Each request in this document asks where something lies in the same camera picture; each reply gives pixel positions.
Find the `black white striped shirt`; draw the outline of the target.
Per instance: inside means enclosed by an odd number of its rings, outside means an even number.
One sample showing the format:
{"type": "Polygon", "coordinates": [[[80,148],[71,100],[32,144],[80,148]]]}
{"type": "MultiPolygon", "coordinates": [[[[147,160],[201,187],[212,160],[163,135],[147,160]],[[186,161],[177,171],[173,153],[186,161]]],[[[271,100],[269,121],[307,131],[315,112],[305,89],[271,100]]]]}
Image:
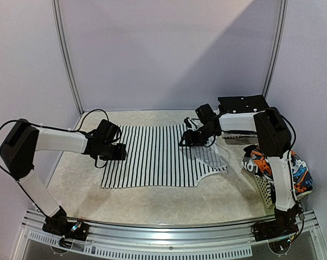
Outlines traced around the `black white striped shirt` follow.
{"type": "Polygon", "coordinates": [[[186,125],[121,126],[126,145],[123,161],[109,161],[102,187],[124,189],[144,186],[196,187],[207,176],[227,172],[216,145],[181,147],[186,125]]]}

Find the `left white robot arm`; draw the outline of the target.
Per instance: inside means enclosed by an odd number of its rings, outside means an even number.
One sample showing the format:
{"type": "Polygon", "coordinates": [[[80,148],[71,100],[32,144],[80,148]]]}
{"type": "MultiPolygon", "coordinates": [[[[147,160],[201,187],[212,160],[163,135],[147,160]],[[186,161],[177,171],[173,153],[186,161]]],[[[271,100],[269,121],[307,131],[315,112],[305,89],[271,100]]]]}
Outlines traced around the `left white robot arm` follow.
{"type": "Polygon", "coordinates": [[[36,125],[26,119],[13,120],[14,126],[0,145],[0,157],[8,174],[15,179],[35,206],[49,217],[49,226],[66,235],[70,223],[61,215],[61,206],[34,173],[34,157],[38,151],[60,151],[83,154],[95,161],[123,161],[126,146],[120,143],[119,126],[101,120],[90,132],[36,125]]]}

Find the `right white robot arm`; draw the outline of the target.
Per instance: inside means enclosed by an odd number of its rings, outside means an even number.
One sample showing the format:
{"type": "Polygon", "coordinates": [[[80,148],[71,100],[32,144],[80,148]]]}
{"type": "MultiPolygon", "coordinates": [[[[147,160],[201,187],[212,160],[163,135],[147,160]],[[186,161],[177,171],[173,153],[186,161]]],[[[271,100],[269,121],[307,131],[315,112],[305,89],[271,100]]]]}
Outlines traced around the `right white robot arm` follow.
{"type": "Polygon", "coordinates": [[[185,131],[179,142],[181,147],[205,146],[211,137],[223,133],[255,134],[261,153],[268,160],[275,185],[275,208],[289,212],[296,204],[293,177],[289,170],[291,156],[291,134],[284,117],[274,107],[251,112],[224,112],[219,115],[199,114],[202,126],[185,131]]]}

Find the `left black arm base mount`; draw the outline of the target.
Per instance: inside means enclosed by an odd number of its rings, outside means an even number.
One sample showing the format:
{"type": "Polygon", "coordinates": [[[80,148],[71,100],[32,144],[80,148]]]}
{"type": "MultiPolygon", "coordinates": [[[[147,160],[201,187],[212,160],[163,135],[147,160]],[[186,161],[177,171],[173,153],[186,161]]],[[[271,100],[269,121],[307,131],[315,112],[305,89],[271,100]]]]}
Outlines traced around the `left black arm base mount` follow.
{"type": "Polygon", "coordinates": [[[86,241],[89,225],[81,219],[70,221],[65,210],[60,207],[52,217],[46,217],[42,230],[65,239],[86,241]]]}

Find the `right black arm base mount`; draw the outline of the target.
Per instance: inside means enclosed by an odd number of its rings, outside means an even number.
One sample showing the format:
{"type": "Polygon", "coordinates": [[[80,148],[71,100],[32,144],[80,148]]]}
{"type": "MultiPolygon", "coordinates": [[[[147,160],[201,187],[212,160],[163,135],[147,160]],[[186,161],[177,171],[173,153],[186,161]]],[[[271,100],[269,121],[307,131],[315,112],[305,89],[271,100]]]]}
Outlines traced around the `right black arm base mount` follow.
{"type": "Polygon", "coordinates": [[[275,208],[274,220],[256,222],[251,226],[251,233],[257,242],[293,234],[288,239],[288,242],[292,243],[302,233],[304,219],[304,211],[299,206],[295,206],[288,211],[281,211],[275,208]]]}

